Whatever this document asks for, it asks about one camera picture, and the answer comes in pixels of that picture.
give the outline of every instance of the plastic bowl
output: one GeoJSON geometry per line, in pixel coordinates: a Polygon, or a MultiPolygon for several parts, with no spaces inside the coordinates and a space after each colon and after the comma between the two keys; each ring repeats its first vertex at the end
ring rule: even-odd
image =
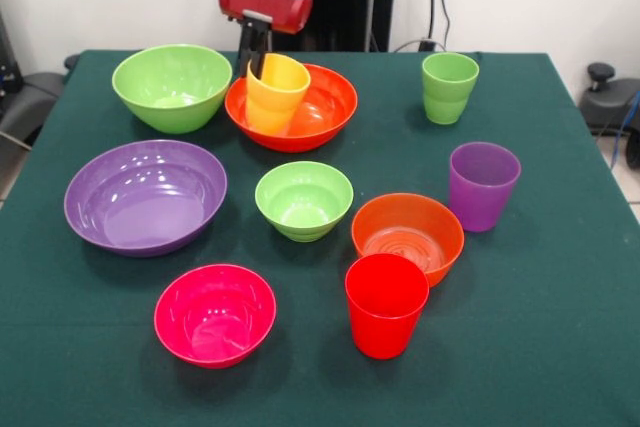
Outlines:
{"type": "Polygon", "coordinates": [[[229,61],[198,45],[162,45],[125,59],[113,89],[143,122],[167,134],[203,127],[218,111],[231,82],[229,61]]]}
{"type": "Polygon", "coordinates": [[[401,255],[417,264],[431,287],[449,272],[464,246],[456,216],[440,202],[418,194],[376,197],[356,213],[351,237],[358,255],[401,255]]]}
{"type": "Polygon", "coordinates": [[[99,155],[71,180],[64,213],[87,242],[132,257],[151,257],[191,242],[227,192],[210,152],[175,140],[122,145],[99,155]]]}
{"type": "Polygon", "coordinates": [[[225,108],[231,120],[253,141],[279,152],[305,152],[329,142],[356,112],[358,94],[351,83],[333,70],[304,64],[311,85],[283,134],[252,130],[245,117],[246,79],[236,80],[227,94],[225,108]]]}
{"type": "Polygon", "coordinates": [[[280,233],[296,242],[313,242],[347,213],[353,187],[329,165],[290,162],[267,172],[255,197],[258,210],[280,233]]]}
{"type": "Polygon", "coordinates": [[[191,270],[167,287],[156,304],[154,327],[176,357],[222,369],[256,350],[275,319],[276,298],[262,277],[216,264],[191,270]]]}

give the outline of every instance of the bowl rim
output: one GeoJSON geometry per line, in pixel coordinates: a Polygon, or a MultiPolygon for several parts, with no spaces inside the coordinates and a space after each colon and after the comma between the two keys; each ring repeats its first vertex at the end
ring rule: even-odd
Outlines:
{"type": "Polygon", "coordinates": [[[231,84],[231,79],[233,78],[233,68],[231,67],[231,62],[229,62],[229,60],[222,55],[220,52],[218,52],[217,50],[213,50],[210,49],[209,47],[205,47],[203,45],[197,45],[197,44],[164,44],[164,45],[156,45],[154,47],[149,47],[143,50],[140,50],[138,52],[135,52],[131,55],[129,55],[126,59],[122,60],[118,66],[114,69],[113,74],[111,74],[111,87],[113,88],[114,92],[118,95],[118,97],[120,97],[122,100],[126,100],[127,102],[130,102],[132,104],[134,104],[136,107],[140,107],[142,109],[149,109],[149,110],[153,110],[153,111],[158,111],[158,110],[167,110],[167,111],[176,111],[176,110],[181,110],[181,109],[188,109],[188,108],[193,108],[194,105],[198,105],[201,104],[203,102],[207,102],[208,100],[211,100],[215,97],[217,97],[220,94],[224,94],[226,92],[226,90],[229,88],[229,85],[231,84]],[[204,97],[202,99],[200,99],[196,104],[190,104],[190,105],[179,105],[179,106],[175,106],[175,107],[162,107],[161,109],[159,109],[158,107],[153,107],[153,106],[149,106],[149,105],[144,105],[141,104],[137,101],[131,100],[128,96],[124,95],[117,87],[116,87],[116,76],[118,74],[118,72],[120,72],[120,70],[122,69],[122,67],[129,61],[133,60],[136,57],[142,56],[148,52],[153,52],[156,50],[166,50],[166,49],[173,49],[173,48],[188,48],[188,49],[195,49],[195,50],[202,50],[205,52],[210,52],[215,54],[216,57],[222,59],[224,61],[225,66],[227,67],[227,78],[224,82],[224,85],[218,89],[216,92],[214,92],[211,95],[208,95],[207,97],[204,97]]]}
{"type": "Polygon", "coordinates": [[[286,227],[288,229],[296,229],[296,230],[300,230],[300,231],[315,230],[315,229],[317,229],[319,227],[325,227],[327,225],[330,225],[330,224],[332,224],[334,222],[339,221],[340,219],[342,219],[346,215],[346,213],[349,211],[349,209],[353,205],[353,198],[354,198],[353,185],[351,184],[351,181],[349,180],[349,178],[344,174],[344,172],[338,170],[337,168],[333,167],[332,165],[325,164],[323,162],[315,162],[315,161],[312,161],[312,160],[297,160],[297,161],[293,161],[293,162],[286,162],[284,164],[280,164],[280,165],[274,167],[273,169],[270,169],[262,177],[260,177],[260,180],[256,184],[256,188],[254,190],[254,201],[256,203],[256,207],[258,208],[258,210],[260,211],[260,213],[263,215],[263,217],[265,219],[267,219],[271,223],[275,223],[275,224],[280,225],[282,227],[286,227]],[[271,216],[267,215],[267,213],[263,209],[263,206],[261,205],[261,202],[258,200],[258,192],[260,190],[260,187],[263,185],[264,182],[266,182],[267,177],[269,177],[270,175],[273,175],[273,173],[278,171],[278,170],[285,170],[285,169],[292,168],[293,166],[305,166],[305,165],[319,165],[319,166],[321,166],[321,168],[326,169],[329,172],[332,172],[333,174],[337,174],[338,178],[340,178],[341,180],[346,182],[346,185],[349,187],[349,199],[346,202],[346,205],[339,210],[337,215],[332,216],[328,221],[323,222],[322,224],[313,225],[311,227],[294,227],[292,225],[283,224],[282,222],[279,222],[279,221],[276,221],[276,220],[272,219],[271,216]]]}
{"type": "MultiPolygon", "coordinates": [[[[336,72],[333,69],[330,69],[328,67],[323,67],[322,65],[317,65],[317,64],[303,63],[302,65],[304,65],[307,69],[321,70],[321,71],[326,71],[326,72],[331,73],[331,75],[336,76],[342,82],[344,82],[344,84],[347,86],[347,88],[353,93],[354,100],[355,100],[354,103],[353,103],[353,109],[351,109],[351,112],[349,112],[349,114],[340,123],[338,123],[336,125],[333,125],[333,126],[329,127],[328,129],[323,130],[322,132],[315,132],[313,134],[305,134],[305,135],[271,135],[271,134],[263,134],[262,132],[259,132],[257,130],[253,130],[248,125],[243,124],[242,122],[240,122],[240,120],[238,118],[236,118],[235,115],[233,115],[231,113],[231,110],[229,108],[229,95],[227,95],[225,97],[225,100],[224,100],[224,109],[227,111],[227,115],[231,118],[231,121],[235,125],[237,125],[240,129],[242,129],[242,130],[244,130],[246,132],[250,132],[253,135],[259,135],[259,136],[261,136],[263,138],[272,139],[272,140],[283,140],[283,141],[287,141],[287,140],[308,140],[308,139],[313,139],[313,138],[316,138],[316,137],[320,137],[322,135],[326,135],[329,132],[334,132],[334,131],[341,130],[345,125],[347,125],[347,123],[351,120],[351,118],[355,115],[356,111],[358,110],[358,91],[356,90],[354,85],[349,81],[349,79],[347,79],[344,75],[340,74],[339,72],[336,72]]],[[[311,79],[311,83],[309,85],[309,89],[311,89],[313,87],[313,76],[311,76],[311,77],[312,77],[312,79],[311,79]]],[[[244,79],[244,78],[236,79],[229,86],[229,90],[233,89],[234,85],[239,84],[241,81],[245,81],[246,82],[246,79],[244,79]]]]}
{"type": "Polygon", "coordinates": [[[156,305],[155,305],[155,308],[153,310],[153,329],[155,330],[155,333],[156,333],[156,336],[158,337],[158,340],[165,347],[165,349],[167,349],[170,353],[172,353],[173,355],[175,355],[179,359],[184,360],[185,362],[197,363],[197,364],[201,364],[201,365],[202,364],[218,365],[218,364],[234,363],[234,361],[240,360],[240,359],[242,359],[242,357],[244,357],[244,356],[250,354],[251,352],[253,352],[260,344],[262,344],[262,342],[264,342],[264,340],[269,335],[269,332],[271,332],[271,329],[273,328],[273,325],[275,324],[276,317],[277,317],[277,311],[278,311],[278,303],[276,302],[276,295],[275,295],[275,293],[273,291],[273,288],[271,287],[269,282],[267,282],[265,280],[265,278],[262,277],[260,274],[258,274],[254,270],[248,269],[247,267],[243,267],[243,266],[237,265],[237,264],[228,264],[228,263],[208,264],[208,265],[203,265],[203,266],[200,266],[200,267],[196,267],[195,269],[191,269],[191,270],[181,274],[180,276],[175,278],[173,281],[171,281],[171,283],[162,291],[162,293],[158,297],[158,300],[156,301],[156,305]],[[175,284],[180,282],[182,279],[184,279],[186,277],[189,277],[191,275],[195,275],[196,273],[201,272],[203,270],[212,270],[212,269],[218,270],[218,269],[223,268],[223,267],[224,268],[231,268],[233,270],[246,271],[249,274],[251,274],[252,277],[257,279],[259,282],[261,282],[262,284],[264,284],[267,287],[267,291],[269,292],[269,297],[268,298],[269,298],[271,304],[273,305],[273,314],[271,316],[271,319],[269,319],[269,324],[268,324],[267,328],[265,329],[265,332],[260,336],[260,338],[256,342],[252,343],[251,346],[247,350],[244,350],[244,351],[242,351],[242,352],[240,352],[240,353],[238,353],[238,354],[236,354],[236,355],[234,355],[232,357],[227,357],[227,358],[221,359],[221,360],[195,359],[193,357],[189,357],[187,355],[183,355],[183,354],[180,354],[180,353],[176,352],[174,349],[172,349],[171,347],[169,347],[166,344],[165,339],[160,334],[160,330],[158,329],[158,309],[160,307],[160,302],[169,293],[171,288],[175,284]]]}
{"type": "Polygon", "coordinates": [[[228,189],[228,178],[227,178],[227,172],[224,169],[224,165],[222,164],[222,162],[220,162],[220,159],[218,159],[215,155],[213,155],[211,152],[209,152],[208,150],[192,144],[190,142],[184,142],[181,140],[172,140],[172,139],[149,139],[149,140],[139,140],[136,142],[129,142],[127,144],[121,144],[118,145],[112,149],[109,149],[103,153],[101,153],[100,155],[97,155],[95,157],[93,157],[91,160],[89,160],[88,162],[86,162],[82,167],[80,167],[80,169],[78,169],[78,171],[74,174],[74,176],[71,178],[71,180],[69,181],[69,184],[67,184],[67,189],[64,193],[64,199],[63,199],[63,207],[64,207],[64,216],[65,219],[67,220],[67,224],[69,225],[69,227],[71,227],[71,229],[83,240],[85,240],[86,242],[89,242],[90,244],[93,244],[95,246],[98,247],[102,247],[103,249],[106,250],[117,250],[119,252],[140,252],[140,251],[148,251],[148,250],[154,250],[154,249],[158,249],[158,248],[162,248],[165,247],[167,245],[171,245],[175,242],[179,242],[183,239],[186,239],[187,237],[189,237],[190,235],[193,235],[195,232],[197,232],[199,229],[201,229],[203,226],[207,225],[209,222],[211,222],[211,220],[213,219],[213,216],[218,212],[218,210],[220,209],[220,207],[222,206],[225,197],[227,196],[227,189],[228,189]],[[125,147],[131,147],[131,146],[135,146],[135,145],[140,145],[140,144],[185,144],[187,146],[189,146],[189,148],[194,148],[196,150],[200,150],[203,153],[206,153],[214,162],[214,164],[217,165],[217,167],[220,168],[220,172],[222,172],[222,180],[224,181],[223,183],[223,188],[222,188],[222,194],[220,195],[220,199],[217,202],[217,204],[214,205],[214,207],[211,209],[211,213],[202,220],[202,222],[195,227],[194,229],[190,230],[189,232],[187,232],[186,234],[182,235],[181,237],[178,237],[176,239],[170,240],[168,242],[162,242],[162,243],[156,243],[156,244],[151,244],[151,245],[146,245],[144,247],[118,247],[117,245],[114,244],[106,244],[104,242],[98,242],[95,241],[93,239],[88,238],[86,235],[84,235],[83,232],[79,231],[78,229],[76,229],[75,225],[73,224],[73,222],[71,222],[71,217],[70,217],[70,213],[69,213],[69,193],[71,191],[71,187],[77,182],[78,177],[80,176],[80,174],[82,174],[83,172],[85,172],[90,166],[92,166],[93,164],[95,164],[96,162],[98,162],[100,159],[106,157],[107,155],[116,152],[118,150],[124,149],[125,147]]]}
{"type": "Polygon", "coordinates": [[[451,209],[449,209],[449,207],[447,207],[445,204],[443,204],[442,202],[439,202],[438,200],[434,199],[433,197],[427,197],[426,195],[416,194],[414,192],[390,192],[390,193],[387,193],[387,194],[382,194],[382,195],[378,195],[376,197],[373,197],[372,199],[369,199],[367,202],[362,204],[362,206],[358,209],[356,214],[353,216],[353,220],[351,221],[351,241],[353,242],[353,246],[355,247],[356,251],[358,252],[358,255],[360,257],[364,257],[365,253],[363,251],[363,248],[361,248],[358,245],[358,243],[356,242],[356,236],[355,236],[355,225],[356,225],[356,222],[358,221],[358,218],[360,217],[361,212],[365,209],[365,207],[369,206],[370,204],[372,204],[374,202],[379,201],[382,198],[387,198],[387,197],[412,197],[414,199],[418,198],[421,201],[427,200],[431,204],[437,204],[438,206],[444,208],[449,213],[449,217],[454,221],[454,224],[456,226],[456,230],[460,234],[460,237],[462,238],[462,241],[460,242],[460,246],[458,247],[458,249],[456,249],[456,252],[453,255],[453,257],[451,258],[451,260],[449,260],[448,262],[443,263],[438,269],[430,270],[429,272],[425,272],[425,275],[429,276],[429,275],[432,275],[434,273],[441,272],[443,270],[448,270],[449,268],[451,268],[451,266],[456,262],[456,260],[458,260],[458,257],[460,257],[460,254],[462,254],[462,250],[464,249],[465,235],[464,235],[464,230],[462,229],[462,224],[460,223],[460,220],[458,219],[458,217],[456,217],[456,215],[451,211],[451,209]]]}

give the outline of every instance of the orange-red bowl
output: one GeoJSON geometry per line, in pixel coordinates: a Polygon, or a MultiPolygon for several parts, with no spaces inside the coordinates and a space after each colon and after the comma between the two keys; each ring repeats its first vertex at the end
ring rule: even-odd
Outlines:
{"type": "Polygon", "coordinates": [[[437,200],[418,194],[376,197],[356,213],[351,237],[358,255],[401,255],[425,273],[431,287],[447,275],[462,252],[457,217],[437,200]]]}
{"type": "Polygon", "coordinates": [[[304,64],[311,85],[288,129],[281,135],[266,135],[249,128],[244,115],[246,79],[236,80],[225,99],[231,120],[256,143],[279,152],[305,152],[329,142],[353,117],[358,106],[356,89],[346,78],[319,65],[304,64]]]}

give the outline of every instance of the lime green bowl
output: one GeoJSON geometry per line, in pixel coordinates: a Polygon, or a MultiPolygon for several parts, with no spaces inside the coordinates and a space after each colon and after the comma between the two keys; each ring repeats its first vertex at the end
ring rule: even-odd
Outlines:
{"type": "Polygon", "coordinates": [[[281,234],[296,242],[313,242],[326,235],[352,202],[349,179],[319,162],[280,165],[256,186],[258,210],[281,234]]]}
{"type": "Polygon", "coordinates": [[[229,61],[198,45],[161,45],[125,59],[113,89],[143,122],[166,134],[203,127],[218,111],[231,82],[229,61]]]}

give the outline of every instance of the red cup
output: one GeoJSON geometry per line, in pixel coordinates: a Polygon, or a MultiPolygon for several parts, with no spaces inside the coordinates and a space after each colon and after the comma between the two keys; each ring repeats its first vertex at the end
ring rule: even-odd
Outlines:
{"type": "Polygon", "coordinates": [[[344,284],[356,347],[380,360],[402,354],[429,297],[422,270],[396,254],[372,254],[353,263],[344,284]]]}

